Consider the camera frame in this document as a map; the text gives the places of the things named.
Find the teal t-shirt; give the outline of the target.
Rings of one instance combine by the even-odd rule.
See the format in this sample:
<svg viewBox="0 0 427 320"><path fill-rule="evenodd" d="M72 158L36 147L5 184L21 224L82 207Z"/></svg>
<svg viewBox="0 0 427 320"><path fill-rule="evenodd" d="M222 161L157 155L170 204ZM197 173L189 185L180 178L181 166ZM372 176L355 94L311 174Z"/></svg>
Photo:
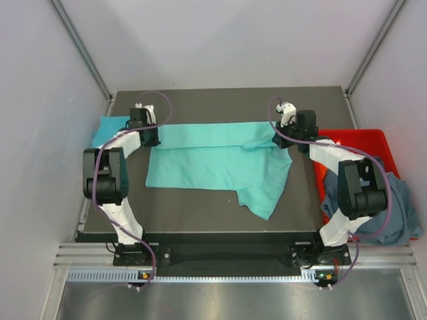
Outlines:
<svg viewBox="0 0 427 320"><path fill-rule="evenodd" d="M159 128L146 187L235 191L241 206L268 220L284 192L292 158L268 122L175 124Z"/></svg>

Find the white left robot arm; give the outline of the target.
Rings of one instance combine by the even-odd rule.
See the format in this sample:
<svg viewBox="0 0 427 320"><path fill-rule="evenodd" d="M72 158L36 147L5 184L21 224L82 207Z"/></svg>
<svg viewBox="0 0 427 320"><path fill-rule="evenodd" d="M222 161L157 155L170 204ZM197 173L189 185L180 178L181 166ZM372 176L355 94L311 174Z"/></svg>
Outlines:
<svg viewBox="0 0 427 320"><path fill-rule="evenodd" d="M141 147L159 144L154 106L138 103L128 118L102 120L93 147L83 152L84 196L111 223L120 250L140 265L151 258L151 248L141 242L144 230L129 203L126 159Z"/></svg>

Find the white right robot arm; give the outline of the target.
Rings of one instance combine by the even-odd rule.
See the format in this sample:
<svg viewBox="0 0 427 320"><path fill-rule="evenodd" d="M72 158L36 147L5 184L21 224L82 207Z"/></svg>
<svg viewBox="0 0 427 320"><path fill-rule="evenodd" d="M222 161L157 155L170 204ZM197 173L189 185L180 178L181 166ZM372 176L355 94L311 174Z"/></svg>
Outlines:
<svg viewBox="0 0 427 320"><path fill-rule="evenodd" d="M338 177L338 210L318 231L320 242L311 248L313 259L328 263L336 255L335 247L344 245L361 225L385 211L384 222L377 230L381 234L391 218L392 190L379 160L321 136L312 110L297 111L291 103L281 103L276 112L281 119L271 124L276 132L273 142L282 149L297 146L300 153Z"/></svg>

